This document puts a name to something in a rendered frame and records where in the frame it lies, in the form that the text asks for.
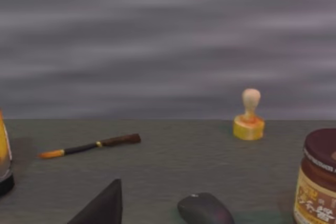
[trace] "orange brush tip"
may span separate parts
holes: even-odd
[[[43,152],[38,155],[40,158],[53,158],[64,156],[64,150],[57,150],[52,152]]]

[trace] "computer mouse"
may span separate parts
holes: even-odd
[[[192,194],[177,204],[187,224],[234,224],[229,210],[210,193]]]

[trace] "table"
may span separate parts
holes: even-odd
[[[123,224],[182,224],[177,202],[210,192],[237,223],[291,223],[305,136],[333,121],[268,121],[261,141],[220,120],[7,120],[16,188],[0,199],[3,224],[67,223],[115,178]],[[142,143],[41,160],[36,154],[139,133]]]

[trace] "dark triangular object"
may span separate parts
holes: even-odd
[[[114,180],[68,224],[121,224],[121,180]]]

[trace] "gray wall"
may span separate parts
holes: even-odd
[[[336,0],[0,0],[6,118],[336,118]]]

